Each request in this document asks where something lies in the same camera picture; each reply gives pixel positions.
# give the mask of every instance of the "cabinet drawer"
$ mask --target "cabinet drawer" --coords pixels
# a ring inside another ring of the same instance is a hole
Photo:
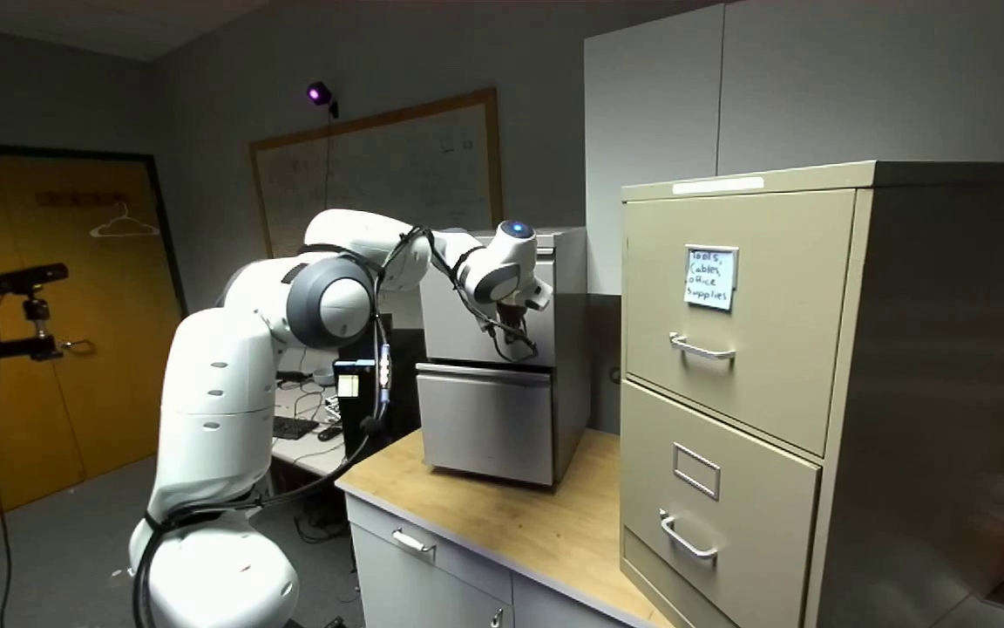
[[[426,461],[445,471],[554,484],[549,374],[418,361]]]
[[[373,534],[377,539],[396,548],[396,554],[414,559],[427,567],[438,567],[460,583],[469,583],[480,591],[490,591],[510,603],[510,571],[402,518],[369,503],[348,500],[348,518],[355,529]]]
[[[821,454],[854,193],[628,200],[622,369]]]
[[[512,623],[516,628],[628,628],[524,576],[512,580]]]
[[[635,382],[622,525],[735,623],[801,623],[818,466]]]

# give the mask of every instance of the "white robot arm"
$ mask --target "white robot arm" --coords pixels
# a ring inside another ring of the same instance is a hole
[[[389,350],[377,301],[380,288],[414,286],[427,260],[493,343],[526,343],[526,305],[549,295],[532,279],[535,240],[526,222],[499,222],[480,244],[462,230],[323,210],[298,255],[245,264],[220,305],[180,320],[165,374],[155,479],[127,536],[140,623],[152,623],[152,608],[167,623],[288,622],[297,571],[247,523],[273,461],[274,359],[288,345],[339,350],[373,327],[380,417],[389,402]]]

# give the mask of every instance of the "drawer label holder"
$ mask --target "drawer label holder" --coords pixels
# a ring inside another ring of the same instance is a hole
[[[689,244],[683,252],[683,304],[735,310],[740,252],[728,244]]]
[[[722,466],[683,444],[674,444],[674,475],[717,503]]]

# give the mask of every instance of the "door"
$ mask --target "door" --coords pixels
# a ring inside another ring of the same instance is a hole
[[[133,217],[140,234],[93,237]],[[59,359],[0,359],[4,509],[155,451],[155,404],[180,318],[149,160],[0,153],[0,273],[61,260],[41,286]],[[23,295],[0,301],[0,337],[32,337]]]

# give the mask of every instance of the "filing cabinet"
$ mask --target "filing cabinet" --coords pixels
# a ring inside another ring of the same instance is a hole
[[[1004,583],[1004,165],[622,187],[620,561],[679,623]]]

